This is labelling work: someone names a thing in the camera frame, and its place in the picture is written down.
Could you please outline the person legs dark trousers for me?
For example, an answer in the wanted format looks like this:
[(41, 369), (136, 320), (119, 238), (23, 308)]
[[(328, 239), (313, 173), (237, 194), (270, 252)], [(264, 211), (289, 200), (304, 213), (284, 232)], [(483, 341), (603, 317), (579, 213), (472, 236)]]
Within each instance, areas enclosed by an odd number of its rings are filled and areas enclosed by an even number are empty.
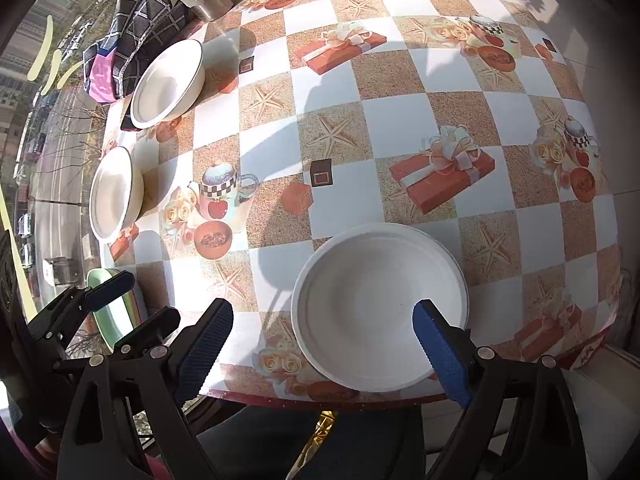
[[(316, 429), (311, 411), (248, 406), (198, 436), (221, 479), (284, 479)], [(341, 412), (297, 479), (422, 479), (420, 406)]]

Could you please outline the large white paper plate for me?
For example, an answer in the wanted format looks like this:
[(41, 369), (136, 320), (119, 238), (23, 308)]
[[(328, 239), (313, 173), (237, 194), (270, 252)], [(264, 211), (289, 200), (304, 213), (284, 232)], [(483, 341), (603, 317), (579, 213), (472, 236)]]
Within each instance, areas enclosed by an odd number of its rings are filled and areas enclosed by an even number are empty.
[(364, 224), (309, 257), (292, 292), (291, 322), (307, 361), (332, 382), (395, 391), (433, 371), (412, 325), (423, 299), (449, 324), (466, 325), (469, 292), (456, 258), (410, 226)]

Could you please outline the green square plastic plate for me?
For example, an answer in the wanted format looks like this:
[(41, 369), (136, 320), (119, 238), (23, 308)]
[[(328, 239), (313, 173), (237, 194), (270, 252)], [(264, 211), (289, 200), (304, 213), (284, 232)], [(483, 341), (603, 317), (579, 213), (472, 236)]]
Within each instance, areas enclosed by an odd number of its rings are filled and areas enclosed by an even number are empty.
[(116, 298), (98, 312), (93, 312), (94, 322), (107, 348), (114, 350), (123, 336), (132, 332), (148, 318), (142, 291), (138, 284), (125, 295)]

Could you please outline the white paper bowl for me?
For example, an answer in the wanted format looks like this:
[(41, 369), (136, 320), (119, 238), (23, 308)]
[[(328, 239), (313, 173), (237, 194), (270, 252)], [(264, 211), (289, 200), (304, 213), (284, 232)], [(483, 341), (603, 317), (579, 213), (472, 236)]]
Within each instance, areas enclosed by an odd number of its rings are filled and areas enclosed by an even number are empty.
[(126, 148), (112, 148), (100, 161), (91, 183), (89, 219), (94, 236), (111, 243), (139, 217), (144, 196), (140, 170)]
[(130, 102), (132, 123), (147, 129), (182, 116), (205, 82), (203, 45), (181, 40), (162, 52), (140, 78)]

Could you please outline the checkered patterned tablecloth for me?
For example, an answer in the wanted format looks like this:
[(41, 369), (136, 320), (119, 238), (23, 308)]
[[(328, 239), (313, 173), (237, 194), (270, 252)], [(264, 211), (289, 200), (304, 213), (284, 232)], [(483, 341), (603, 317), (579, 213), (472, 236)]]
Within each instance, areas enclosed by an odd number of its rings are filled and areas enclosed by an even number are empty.
[(255, 404), (384, 403), (297, 347), (294, 283), (335, 235), (385, 221), (439, 240), (500, 356), (586, 364), (620, 302), (613, 197), (588, 107), (520, 0), (244, 0), (196, 34), (208, 86), (173, 124), (107, 119), (145, 185), (104, 266), (184, 324), (215, 297), (234, 327), (203, 392)]

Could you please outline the black checkered cloth bag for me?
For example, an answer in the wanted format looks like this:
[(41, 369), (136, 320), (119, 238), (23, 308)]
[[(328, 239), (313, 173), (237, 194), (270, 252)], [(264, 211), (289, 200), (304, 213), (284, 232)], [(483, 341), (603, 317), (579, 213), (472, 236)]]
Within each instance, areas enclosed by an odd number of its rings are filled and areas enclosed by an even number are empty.
[(85, 92), (100, 104), (129, 96), (193, 19), (180, 0), (116, 0), (106, 34), (82, 54)]

